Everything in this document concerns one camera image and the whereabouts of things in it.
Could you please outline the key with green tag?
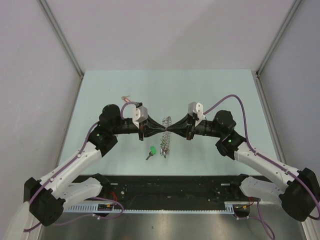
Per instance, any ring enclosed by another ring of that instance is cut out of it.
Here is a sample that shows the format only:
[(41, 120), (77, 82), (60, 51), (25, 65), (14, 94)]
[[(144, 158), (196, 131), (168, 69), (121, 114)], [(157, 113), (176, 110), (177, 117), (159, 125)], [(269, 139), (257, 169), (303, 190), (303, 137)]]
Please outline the key with green tag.
[(157, 149), (156, 149), (156, 147), (155, 146), (151, 146), (150, 147), (150, 151), (149, 151), (149, 153), (148, 153), (148, 156), (147, 156), (147, 158), (145, 159), (146, 161), (147, 160), (149, 160), (151, 157), (153, 157), (154, 155), (156, 155), (157, 154)]

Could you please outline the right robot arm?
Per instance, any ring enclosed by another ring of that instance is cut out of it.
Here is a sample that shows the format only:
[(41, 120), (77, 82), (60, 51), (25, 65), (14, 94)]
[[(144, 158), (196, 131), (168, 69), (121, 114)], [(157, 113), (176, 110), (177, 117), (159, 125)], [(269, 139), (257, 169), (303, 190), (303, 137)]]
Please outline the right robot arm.
[(235, 200), (254, 197), (276, 204), (300, 222), (310, 217), (314, 209), (320, 208), (320, 185), (312, 170), (299, 170), (269, 159), (252, 147), (247, 138), (238, 134), (235, 126), (231, 112), (220, 110), (213, 120), (197, 120), (187, 114), (167, 130), (187, 140), (192, 140), (195, 135), (216, 137), (219, 140), (215, 146), (222, 156), (245, 164), (267, 178), (267, 181), (262, 181), (239, 175), (230, 188)]

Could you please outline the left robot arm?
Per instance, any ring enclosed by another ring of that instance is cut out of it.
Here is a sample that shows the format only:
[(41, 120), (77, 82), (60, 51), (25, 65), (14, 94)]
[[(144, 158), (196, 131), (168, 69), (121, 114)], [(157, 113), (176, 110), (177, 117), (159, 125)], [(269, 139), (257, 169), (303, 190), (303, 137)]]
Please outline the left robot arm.
[(118, 135), (138, 134), (142, 141), (166, 131), (165, 126), (148, 115), (142, 103), (134, 102), (133, 105), (135, 109), (129, 118), (123, 117), (123, 109), (117, 105), (106, 105), (73, 156), (39, 180), (31, 177), (24, 183), (23, 200), (28, 202), (29, 212), (41, 225), (47, 227), (59, 219), (68, 204), (64, 190), (117, 144)]

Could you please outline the large metal keyring disc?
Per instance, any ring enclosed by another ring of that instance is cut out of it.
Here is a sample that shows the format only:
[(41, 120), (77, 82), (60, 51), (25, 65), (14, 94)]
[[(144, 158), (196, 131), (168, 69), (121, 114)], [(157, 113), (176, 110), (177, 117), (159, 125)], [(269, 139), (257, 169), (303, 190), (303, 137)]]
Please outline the large metal keyring disc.
[[(167, 128), (172, 124), (172, 118), (170, 116), (165, 117), (162, 120), (162, 125)], [(161, 141), (160, 141), (160, 155), (163, 156), (165, 159), (170, 152), (170, 140), (171, 140), (171, 132), (165, 131), (162, 134)]]

